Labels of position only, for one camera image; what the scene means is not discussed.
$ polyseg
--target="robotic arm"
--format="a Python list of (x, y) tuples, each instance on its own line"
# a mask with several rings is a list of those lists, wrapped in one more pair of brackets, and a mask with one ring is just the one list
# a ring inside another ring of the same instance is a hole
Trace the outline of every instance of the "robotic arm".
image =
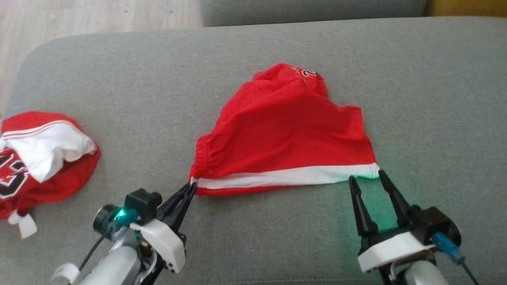
[(144, 189), (127, 195), (123, 207), (108, 204), (95, 215), (93, 229), (102, 236), (79, 268), (67, 263), (53, 278), (74, 284), (90, 255), (104, 239), (114, 241), (79, 285), (151, 285), (163, 269), (179, 273), (185, 265), (187, 237), (179, 228), (194, 196), (196, 184), (185, 184), (166, 202)]
[(357, 234), (362, 238), (357, 258), (361, 270), (378, 270), (386, 285), (449, 285), (434, 258), (437, 251), (442, 251), (456, 265), (463, 266), (478, 285), (459, 252), (461, 234), (452, 220), (436, 207), (422, 210), (409, 205), (383, 170), (379, 176), (391, 198), (398, 225), (383, 231), (372, 221), (357, 181), (353, 176), (349, 178)]
[[(461, 234), (436, 207), (409, 205), (387, 174), (380, 180), (391, 198), (398, 227), (379, 231), (361, 198), (353, 176), (349, 178), (357, 233), (361, 237), (358, 261), (363, 272), (378, 270), (386, 285), (449, 285), (436, 267), (434, 255), (445, 252), (467, 271), (478, 285), (459, 252)], [(159, 193), (144, 189), (127, 195), (123, 207), (108, 204), (96, 214), (93, 229), (102, 236), (78, 268), (67, 263), (53, 278), (65, 277), (75, 284), (98, 244), (115, 242), (107, 256), (79, 285), (151, 285), (163, 269), (179, 273), (185, 265), (187, 238), (179, 232), (196, 190), (187, 183), (162, 205)]]

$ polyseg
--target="red fabric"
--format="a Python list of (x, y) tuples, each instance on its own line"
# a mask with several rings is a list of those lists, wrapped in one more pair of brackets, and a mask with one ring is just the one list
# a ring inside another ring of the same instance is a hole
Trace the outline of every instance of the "red fabric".
[[(56, 120), (65, 120), (82, 131), (68, 116), (32, 111), (4, 120), (2, 133), (37, 128)], [(99, 157), (100, 149), (96, 145), (93, 154), (84, 155), (74, 162), (64, 162), (55, 175), (39, 183), (28, 173), (14, 150), (4, 149), (0, 153), (0, 219), (7, 219), (16, 209), (23, 215), (35, 205), (71, 196), (88, 181)]]
[(38, 128), (55, 121), (67, 121), (77, 127), (80, 131), (84, 132), (73, 118), (65, 114), (28, 111), (5, 119), (2, 122), (2, 133), (5, 135), (5, 133), (9, 133), (11, 131), (28, 131), (29, 129)]
[[(361, 109), (327, 98), (323, 78), (280, 63), (254, 75), (222, 109), (211, 133), (197, 141), (190, 177), (218, 179), (312, 165), (375, 163)], [(207, 190), (235, 195), (280, 187)]]

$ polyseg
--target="yellow object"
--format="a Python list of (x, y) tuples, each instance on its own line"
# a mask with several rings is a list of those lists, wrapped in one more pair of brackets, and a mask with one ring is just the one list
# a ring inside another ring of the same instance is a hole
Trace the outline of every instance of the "yellow object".
[(506, 0), (429, 0), (427, 16), (507, 17)]

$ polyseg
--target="wooden floor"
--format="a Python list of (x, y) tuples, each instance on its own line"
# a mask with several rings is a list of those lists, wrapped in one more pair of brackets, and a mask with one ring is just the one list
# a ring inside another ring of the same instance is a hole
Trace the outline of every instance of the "wooden floor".
[(0, 0), (0, 114), (27, 55), (55, 38), (202, 26), (196, 0)]

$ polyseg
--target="jersey number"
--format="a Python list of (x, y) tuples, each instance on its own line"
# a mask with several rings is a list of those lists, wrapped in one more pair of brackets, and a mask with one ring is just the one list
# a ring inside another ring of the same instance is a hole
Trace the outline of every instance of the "jersey number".
[[(4, 167), (14, 158), (14, 154), (0, 156), (0, 167)], [(28, 169), (21, 160), (16, 160), (9, 166), (15, 173), (0, 180), (0, 199), (12, 197), (18, 193), (28, 178)]]

